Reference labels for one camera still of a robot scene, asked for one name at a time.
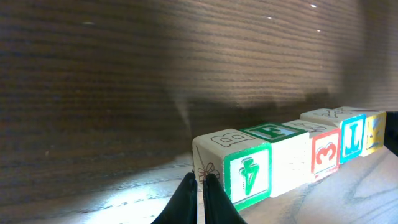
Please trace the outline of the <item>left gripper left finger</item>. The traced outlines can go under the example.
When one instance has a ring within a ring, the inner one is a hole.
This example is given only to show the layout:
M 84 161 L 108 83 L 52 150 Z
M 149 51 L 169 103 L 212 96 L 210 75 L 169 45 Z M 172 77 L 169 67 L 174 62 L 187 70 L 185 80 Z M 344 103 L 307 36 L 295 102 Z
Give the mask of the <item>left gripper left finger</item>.
M 152 224 L 197 224 L 197 190 L 195 174 L 187 173 Z

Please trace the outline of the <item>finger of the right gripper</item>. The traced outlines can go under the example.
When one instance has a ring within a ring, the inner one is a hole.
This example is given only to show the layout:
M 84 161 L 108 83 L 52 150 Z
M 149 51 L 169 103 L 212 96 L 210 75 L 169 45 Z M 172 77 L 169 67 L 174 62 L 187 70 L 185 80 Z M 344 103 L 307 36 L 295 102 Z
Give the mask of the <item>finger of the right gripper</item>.
M 398 156 L 398 112 L 388 111 L 386 113 L 386 130 L 384 134 L 384 145 Z

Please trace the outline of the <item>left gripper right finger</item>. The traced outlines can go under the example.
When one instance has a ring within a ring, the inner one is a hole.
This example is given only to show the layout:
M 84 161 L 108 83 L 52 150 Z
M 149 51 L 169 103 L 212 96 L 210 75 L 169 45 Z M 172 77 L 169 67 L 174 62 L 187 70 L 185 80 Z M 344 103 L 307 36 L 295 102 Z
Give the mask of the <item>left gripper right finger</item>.
M 203 201 L 206 224 L 246 224 L 214 174 L 203 183 Z

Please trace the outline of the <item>green number 5 block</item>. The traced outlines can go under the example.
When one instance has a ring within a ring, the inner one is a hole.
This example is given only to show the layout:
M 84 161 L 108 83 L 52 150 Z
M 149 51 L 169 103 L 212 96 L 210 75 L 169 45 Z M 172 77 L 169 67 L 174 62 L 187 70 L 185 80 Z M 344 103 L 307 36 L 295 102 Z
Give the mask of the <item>green number 5 block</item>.
M 253 135 L 225 129 L 192 140 L 193 167 L 198 184 L 213 174 L 236 210 L 268 197 L 272 192 L 272 146 Z

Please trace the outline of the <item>red number 3 block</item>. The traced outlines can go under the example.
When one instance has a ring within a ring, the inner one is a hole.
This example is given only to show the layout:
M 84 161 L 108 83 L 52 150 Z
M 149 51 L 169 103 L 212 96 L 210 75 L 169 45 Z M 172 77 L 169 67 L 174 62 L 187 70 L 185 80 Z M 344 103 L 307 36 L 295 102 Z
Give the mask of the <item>red number 3 block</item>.
M 296 119 L 284 123 L 286 126 L 309 132 L 310 183 L 336 172 L 340 163 L 340 128 Z

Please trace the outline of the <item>blue letter I block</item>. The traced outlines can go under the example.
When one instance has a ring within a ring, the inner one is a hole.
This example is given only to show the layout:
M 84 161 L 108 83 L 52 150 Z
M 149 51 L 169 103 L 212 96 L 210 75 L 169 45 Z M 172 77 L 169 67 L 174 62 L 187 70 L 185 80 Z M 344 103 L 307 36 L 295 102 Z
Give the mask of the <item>blue letter I block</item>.
M 340 128 L 340 164 L 344 164 L 362 153 L 365 114 L 355 111 L 320 108 L 302 113 L 300 119 Z

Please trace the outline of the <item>plain beige wooden block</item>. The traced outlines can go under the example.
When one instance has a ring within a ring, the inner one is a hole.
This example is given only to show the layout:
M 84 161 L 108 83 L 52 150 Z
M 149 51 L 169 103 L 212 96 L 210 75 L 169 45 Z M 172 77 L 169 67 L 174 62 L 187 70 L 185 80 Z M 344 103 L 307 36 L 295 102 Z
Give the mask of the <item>plain beige wooden block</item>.
M 279 123 L 264 123 L 241 131 L 271 144 L 271 197 L 278 197 L 308 182 L 311 163 L 308 131 Z

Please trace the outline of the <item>yellow top wooden block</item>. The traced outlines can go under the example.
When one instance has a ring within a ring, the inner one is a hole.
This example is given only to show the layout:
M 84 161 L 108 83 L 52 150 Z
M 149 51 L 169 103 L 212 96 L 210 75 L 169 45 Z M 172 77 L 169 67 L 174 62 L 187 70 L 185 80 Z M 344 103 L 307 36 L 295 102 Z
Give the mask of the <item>yellow top wooden block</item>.
M 355 108 L 342 106 L 336 108 L 337 111 L 362 113 L 366 115 L 363 151 L 361 157 L 366 157 L 384 145 L 384 134 L 386 128 L 386 112 L 381 110 L 372 110 L 366 108 Z

